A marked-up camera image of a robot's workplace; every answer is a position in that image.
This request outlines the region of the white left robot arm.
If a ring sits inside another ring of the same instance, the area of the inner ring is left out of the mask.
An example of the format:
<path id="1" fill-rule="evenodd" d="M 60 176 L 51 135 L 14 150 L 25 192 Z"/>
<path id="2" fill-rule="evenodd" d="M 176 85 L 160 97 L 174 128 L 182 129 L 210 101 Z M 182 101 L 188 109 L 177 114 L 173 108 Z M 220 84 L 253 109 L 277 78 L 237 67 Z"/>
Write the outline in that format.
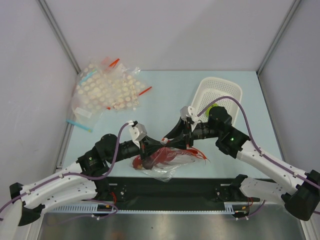
<path id="1" fill-rule="evenodd" d="M 147 135 L 123 143 L 119 140 L 117 135 L 106 134 L 91 150 L 60 172 L 29 185 L 12 184 L 9 187 L 11 199 L 21 201 L 17 225 L 29 225 L 64 204 L 106 200 L 111 191 L 107 176 L 116 162 L 136 156 L 147 160 L 169 143 L 168 138 L 158 141 Z"/>

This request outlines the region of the green toy apple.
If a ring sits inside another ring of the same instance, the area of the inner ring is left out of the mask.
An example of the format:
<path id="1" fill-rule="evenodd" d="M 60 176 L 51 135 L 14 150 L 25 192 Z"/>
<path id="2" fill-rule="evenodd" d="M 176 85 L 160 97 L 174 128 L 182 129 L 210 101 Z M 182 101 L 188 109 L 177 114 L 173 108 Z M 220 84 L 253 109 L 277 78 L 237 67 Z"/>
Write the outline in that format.
<path id="1" fill-rule="evenodd" d="M 214 107 L 218 107 L 218 105 L 216 103 L 214 103 L 213 105 L 211 105 L 206 111 L 205 111 L 205 116 L 208 117 L 210 110 Z"/>

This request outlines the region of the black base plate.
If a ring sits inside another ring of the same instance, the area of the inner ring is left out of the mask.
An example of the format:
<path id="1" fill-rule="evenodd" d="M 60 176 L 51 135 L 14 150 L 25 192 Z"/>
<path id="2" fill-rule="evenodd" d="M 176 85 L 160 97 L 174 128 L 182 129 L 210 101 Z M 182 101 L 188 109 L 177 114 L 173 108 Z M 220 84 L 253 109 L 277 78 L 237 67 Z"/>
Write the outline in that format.
<path id="1" fill-rule="evenodd" d="M 231 178 L 172 178 L 168 182 L 151 177 L 108 177 L 97 189 L 96 200 L 115 201 L 132 206 L 185 206 L 194 204 L 253 203 L 257 197 L 246 197 Z"/>

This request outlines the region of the white perforated plastic basket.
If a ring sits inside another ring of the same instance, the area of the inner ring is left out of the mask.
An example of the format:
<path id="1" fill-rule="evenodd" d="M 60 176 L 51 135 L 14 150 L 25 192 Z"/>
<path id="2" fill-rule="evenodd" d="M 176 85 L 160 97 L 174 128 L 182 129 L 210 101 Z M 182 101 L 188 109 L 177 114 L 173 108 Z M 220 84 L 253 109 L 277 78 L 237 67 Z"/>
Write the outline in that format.
<path id="1" fill-rule="evenodd" d="M 222 78 L 206 77 L 200 82 L 191 106 L 197 110 L 197 113 L 200 113 L 209 103 L 219 97 L 229 96 L 240 103 L 242 95 L 243 91 L 238 84 Z M 215 105 L 227 110 L 227 113 L 232 117 L 232 125 L 234 125 L 239 112 L 238 105 L 228 98 L 218 100 Z"/>

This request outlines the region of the pile of clear zip bags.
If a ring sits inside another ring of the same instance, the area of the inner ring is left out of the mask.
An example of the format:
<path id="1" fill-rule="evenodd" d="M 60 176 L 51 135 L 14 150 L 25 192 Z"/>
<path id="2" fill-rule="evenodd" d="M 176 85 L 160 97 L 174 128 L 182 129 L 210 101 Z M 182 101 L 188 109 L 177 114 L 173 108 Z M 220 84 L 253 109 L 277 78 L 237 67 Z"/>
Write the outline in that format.
<path id="1" fill-rule="evenodd" d="M 125 66 L 119 58 L 91 59 L 76 77 L 72 117 L 66 122 L 91 133 L 104 112 L 136 110 L 139 97 L 152 89 L 139 79 L 140 71 Z"/>

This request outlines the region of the clear bag with orange zipper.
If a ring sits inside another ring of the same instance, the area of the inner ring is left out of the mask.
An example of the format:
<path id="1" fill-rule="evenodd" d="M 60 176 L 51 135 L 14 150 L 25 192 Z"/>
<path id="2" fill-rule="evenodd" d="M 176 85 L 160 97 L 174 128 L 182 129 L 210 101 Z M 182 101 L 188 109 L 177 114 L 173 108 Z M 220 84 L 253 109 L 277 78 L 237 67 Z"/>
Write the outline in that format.
<path id="1" fill-rule="evenodd" d="M 185 149 L 165 146 L 169 142 L 163 138 L 159 144 L 144 143 L 142 154 L 132 157 L 129 166 L 148 177 L 168 182 L 179 168 L 210 161 L 202 151 L 193 146 L 188 145 Z"/>

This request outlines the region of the dark red toy fruit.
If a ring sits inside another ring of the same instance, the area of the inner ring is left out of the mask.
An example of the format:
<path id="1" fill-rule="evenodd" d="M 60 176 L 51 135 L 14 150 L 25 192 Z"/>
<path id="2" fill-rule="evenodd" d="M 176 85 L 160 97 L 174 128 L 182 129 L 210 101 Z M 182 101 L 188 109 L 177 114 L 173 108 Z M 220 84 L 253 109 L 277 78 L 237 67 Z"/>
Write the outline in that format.
<path id="1" fill-rule="evenodd" d="M 154 164 L 152 161 L 143 161 L 142 167 L 146 170 L 151 170 L 153 168 Z"/>

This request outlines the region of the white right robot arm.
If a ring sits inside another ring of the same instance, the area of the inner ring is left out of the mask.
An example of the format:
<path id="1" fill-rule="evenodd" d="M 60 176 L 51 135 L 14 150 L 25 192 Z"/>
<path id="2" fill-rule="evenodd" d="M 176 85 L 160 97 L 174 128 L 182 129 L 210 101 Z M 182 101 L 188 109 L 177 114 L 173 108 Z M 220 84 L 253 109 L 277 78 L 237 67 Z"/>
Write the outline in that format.
<path id="1" fill-rule="evenodd" d="M 305 172 L 282 160 L 271 159 L 254 144 L 252 137 L 232 126 L 232 117 L 222 106 L 211 108 L 206 122 L 196 117 L 193 107 L 183 107 L 178 123 L 165 138 L 172 148 L 190 147 L 195 140 L 215 138 L 215 145 L 222 153 L 251 165 L 272 180 L 238 175 L 230 188 L 231 196 L 237 201 L 245 197 L 266 200 L 283 206 L 302 221 L 311 218 L 320 202 L 319 172 Z"/>

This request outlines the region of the red toy lobster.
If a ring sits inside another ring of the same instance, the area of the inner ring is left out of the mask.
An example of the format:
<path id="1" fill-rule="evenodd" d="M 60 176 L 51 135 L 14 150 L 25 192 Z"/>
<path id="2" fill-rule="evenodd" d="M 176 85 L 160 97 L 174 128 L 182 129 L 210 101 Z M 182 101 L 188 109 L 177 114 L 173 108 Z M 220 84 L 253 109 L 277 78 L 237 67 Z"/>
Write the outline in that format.
<path id="1" fill-rule="evenodd" d="M 189 164 L 198 160 L 207 161 L 208 158 L 195 147 L 187 149 L 162 147 L 143 160 L 138 155 L 132 160 L 132 167 L 136 170 L 145 170 L 142 166 L 144 161 L 153 162 L 153 167 L 155 168 L 164 168 Z"/>

